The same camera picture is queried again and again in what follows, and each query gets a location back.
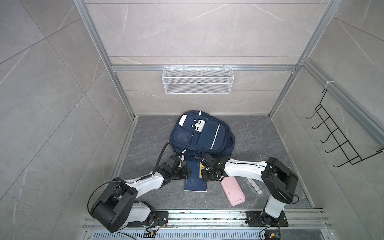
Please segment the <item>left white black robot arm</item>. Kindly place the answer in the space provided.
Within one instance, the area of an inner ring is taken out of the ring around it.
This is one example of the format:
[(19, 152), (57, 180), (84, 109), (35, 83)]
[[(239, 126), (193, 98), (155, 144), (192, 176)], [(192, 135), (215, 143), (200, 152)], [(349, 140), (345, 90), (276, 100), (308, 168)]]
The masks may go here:
[(140, 223), (145, 227), (152, 226), (156, 216), (155, 208), (137, 199), (171, 181), (187, 179), (190, 174), (184, 164), (184, 156), (176, 152), (173, 143), (167, 142), (154, 170), (149, 174), (132, 180), (116, 177), (100, 185), (97, 190), (106, 188), (91, 207), (90, 203), (87, 203), (88, 213), (111, 233), (122, 230), (125, 224), (129, 226)]

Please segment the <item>blue book yellow label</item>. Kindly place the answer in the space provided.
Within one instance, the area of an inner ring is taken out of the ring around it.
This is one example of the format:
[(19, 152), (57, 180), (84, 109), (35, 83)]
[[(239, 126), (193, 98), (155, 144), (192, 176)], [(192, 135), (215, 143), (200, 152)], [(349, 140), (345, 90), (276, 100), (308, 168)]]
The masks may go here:
[(188, 161), (189, 177), (185, 180), (186, 192), (207, 192), (207, 183), (203, 180), (201, 170), (204, 166), (197, 161)]

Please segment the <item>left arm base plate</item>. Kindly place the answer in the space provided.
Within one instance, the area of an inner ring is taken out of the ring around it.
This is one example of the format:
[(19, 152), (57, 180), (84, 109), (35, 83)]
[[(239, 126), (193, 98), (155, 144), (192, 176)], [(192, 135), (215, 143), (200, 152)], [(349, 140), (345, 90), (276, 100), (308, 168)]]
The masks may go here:
[(156, 211), (151, 213), (143, 222), (127, 222), (128, 228), (166, 227), (168, 225), (169, 212)]

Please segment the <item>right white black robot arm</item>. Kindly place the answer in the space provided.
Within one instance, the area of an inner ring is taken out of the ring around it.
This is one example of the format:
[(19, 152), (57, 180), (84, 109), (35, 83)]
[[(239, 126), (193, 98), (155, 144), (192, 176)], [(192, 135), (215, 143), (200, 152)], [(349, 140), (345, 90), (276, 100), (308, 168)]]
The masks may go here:
[(206, 182), (219, 181), (229, 177), (250, 178), (263, 182), (270, 197), (258, 220), (266, 226), (274, 226), (282, 217), (285, 206), (294, 202), (298, 176), (276, 158), (267, 161), (247, 162), (229, 157), (214, 158), (204, 154), (200, 160)]

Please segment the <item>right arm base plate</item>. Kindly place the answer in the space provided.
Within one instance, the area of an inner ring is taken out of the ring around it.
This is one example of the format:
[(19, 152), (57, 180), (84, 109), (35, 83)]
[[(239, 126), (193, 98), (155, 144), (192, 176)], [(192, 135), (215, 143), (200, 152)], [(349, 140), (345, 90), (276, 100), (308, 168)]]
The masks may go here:
[(288, 227), (288, 221), (284, 212), (276, 219), (264, 211), (246, 211), (246, 224), (249, 227)]

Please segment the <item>navy blue student backpack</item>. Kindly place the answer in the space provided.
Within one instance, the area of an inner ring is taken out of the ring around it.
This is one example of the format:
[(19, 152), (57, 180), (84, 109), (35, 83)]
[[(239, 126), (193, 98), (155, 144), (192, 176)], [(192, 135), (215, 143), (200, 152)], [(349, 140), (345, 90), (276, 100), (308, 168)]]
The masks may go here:
[(183, 113), (169, 141), (173, 149), (188, 161), (197, 161), (203, 154), (230, 156), (235, 148), (235, 136), (229, 125), (202, 111)]

